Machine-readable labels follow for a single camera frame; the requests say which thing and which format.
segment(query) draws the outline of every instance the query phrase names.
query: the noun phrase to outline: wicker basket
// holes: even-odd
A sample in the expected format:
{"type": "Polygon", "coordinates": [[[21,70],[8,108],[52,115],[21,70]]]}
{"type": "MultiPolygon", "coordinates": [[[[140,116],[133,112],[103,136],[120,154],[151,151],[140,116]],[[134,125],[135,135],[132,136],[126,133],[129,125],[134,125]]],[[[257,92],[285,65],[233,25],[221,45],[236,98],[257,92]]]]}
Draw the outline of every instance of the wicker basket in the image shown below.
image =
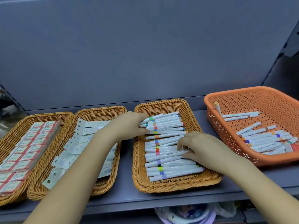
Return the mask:
{"type": "Polygon", "coordinates": [[[257,128],[276,125],[275,130],[285,130],[299,136],[299,101],[270,87],[257,86],[208,94],[204,98],[207,118],[221,140],[235,153],[246,157],[256,166],[287,163],[299,160],[299,153],[265,155],[249,148],[236,134],[237,131],[256,122],[257,128]],[[258,117],[226,122],[216,111],[218,101],[222,114],[260,111],[258,117]]]}
{"type": "Polygon", "coordinates": [[[32,176],[37,171],[37,166],[46,158],[46,153],[51,150],[51,147],[60,146],[62,139],[65,137],[64,128],[67,128],[70,124],[70,120],[73,118],[73,113],[71,112],[57,112],[49,114],[38,114],[27,116],[15,125],[1,140],[0,140],[0,162],[6,158],[9,153],[13,150],[16,143],[21,139],[21,137],[29,130],[34,122],[40,121],[53,121],[59,120],[62,127],[61,131],[58,133],[56,138],[53,140],[49,148],[46,150],[45,154],[42,155],[36,166],[32,169],[29,177],[23,182],[20,188],[8,196],[0,197],[0,205],[5,205],[7,203],[18,202],[26,199],[26,190],[28,185],[32,181],[32,176]]]}
{"type": "MultiPolygon", "coordinates": [[[[188,103],[183,99],[155,101],[140,104],[135,107],[135,112],[146,113],[148,116],[160,113],[179,111],[187,131],[202,132],[188,103]]],[[[133,182],[135,187],[146,193],[162,193],[217,184],[222,175],[206,169],[200,174],[191,174],[158,182],[150,182],[144,164],[145,161],[145,135],[135,137],[133,153],[133,182]]]]}
{"type": "MultiPolygon", "coordinates": [[[[40,162],[38,165],[38,171],[35,172],[34,179],[29,185],[27,196],[31,200],[40,200],[42,199],[47,192],[49,191],[46,187],[42,185],[42,182],[49,176],[49,173],[54,168],[51,166],[51,162],[53,161],[55,156],[58,156],[63,151],[63,146],[65,143],[73,136],[75,127],[77,125],[78,118],[81,118],[86,121],[104,121],[104,120],[112,120],[119,116],[122,113],[126,112],[126,108],[123,106],[114,106],[114,107],[103,107],[103,108],[91,108],[91,109],[83,109],[78,111],[74,118],[72,119],[72,123],[68,128],[65,129],[65,137],[62,140],[60,146],[51,147],[47,151],[47,159],[44,159],[43,162],[40,162]]],[[[117,143],[117,147],[115,150],[115,157],[112,166],[112,171],[110,177],[98,179],[96,182],[92,196],[101,195],[107,192],[112,185],[114,184],[118,162],[121,150],[121,142],[117,143]]]]}

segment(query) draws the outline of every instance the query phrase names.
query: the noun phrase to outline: forearm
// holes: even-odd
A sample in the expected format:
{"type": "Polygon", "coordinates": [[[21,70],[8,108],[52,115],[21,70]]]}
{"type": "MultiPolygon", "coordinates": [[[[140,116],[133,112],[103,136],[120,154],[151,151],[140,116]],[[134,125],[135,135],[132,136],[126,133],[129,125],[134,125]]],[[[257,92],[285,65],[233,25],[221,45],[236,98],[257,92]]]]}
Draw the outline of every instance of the forearm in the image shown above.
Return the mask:
{"type": "Polygon", "coordinates": [[[25,223],[79,223],[105,159],[116,142],[110,129],[99,130],[25,223]]]}
{"type": "Polygon", "coordinates": [[[228,177],[246,193],[269,223],[298,223],[299,202],[250,161],[242,158],[232,165],[228,177]]]}

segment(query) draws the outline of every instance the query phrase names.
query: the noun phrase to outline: person's left hand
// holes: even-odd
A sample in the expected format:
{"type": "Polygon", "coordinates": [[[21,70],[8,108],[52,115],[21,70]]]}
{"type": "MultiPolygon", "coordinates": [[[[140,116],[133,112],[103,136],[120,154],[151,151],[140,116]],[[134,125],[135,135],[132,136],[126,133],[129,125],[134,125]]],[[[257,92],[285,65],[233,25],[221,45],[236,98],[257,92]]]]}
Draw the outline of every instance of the person's left hand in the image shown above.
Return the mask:
{"type": "Polygon", "coordinates": [[[116,134],[118,141],[127,140],[150,132],[148,129],[138,127],[146,118],[147,115],[144,113],[129,111],[113,119],[106,127],[116,134]]]}

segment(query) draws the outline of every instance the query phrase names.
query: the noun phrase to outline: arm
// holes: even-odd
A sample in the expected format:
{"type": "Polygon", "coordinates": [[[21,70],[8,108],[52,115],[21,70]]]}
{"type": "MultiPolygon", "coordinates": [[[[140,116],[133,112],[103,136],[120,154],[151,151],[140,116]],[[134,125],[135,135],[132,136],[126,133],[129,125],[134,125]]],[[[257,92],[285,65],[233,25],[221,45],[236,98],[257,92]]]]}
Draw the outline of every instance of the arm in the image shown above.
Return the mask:
{"type": "Polygon", "coordinates": [[[104,161],[115,143],[148,133],[146,114],[127,112],[97,131],[81,155],[24,222],[79,223],[104,161]]]}
{"type": "Polygon", "coordinates": [[[217,138],[191,132],[180,138],[177,146],[178,150],[182,146],[193,150],[184,154],[185,158],[195,160],[231,178],[269,223],[298,223],[299,201],[266,177],[249,160],[235,154],[217,138]]]}

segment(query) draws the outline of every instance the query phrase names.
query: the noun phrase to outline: person's right hand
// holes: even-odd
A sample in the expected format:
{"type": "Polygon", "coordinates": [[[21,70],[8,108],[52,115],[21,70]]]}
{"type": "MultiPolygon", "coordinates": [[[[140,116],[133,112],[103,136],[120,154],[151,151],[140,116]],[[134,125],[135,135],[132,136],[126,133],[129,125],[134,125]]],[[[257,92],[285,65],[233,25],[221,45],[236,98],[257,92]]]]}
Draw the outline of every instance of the person's right hand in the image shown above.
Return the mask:
{"type": "Polygon", "coordinates": [[[235,167],[236,162],[243,162],[245,158],[237,155],[222,141],[212,135],[201,132],[190,132],[180,138],[177,149],[189,147],[192,151],[185,153],[184,158],[192,159],[201,165],[228,175],[231,167],[235,167]]]}

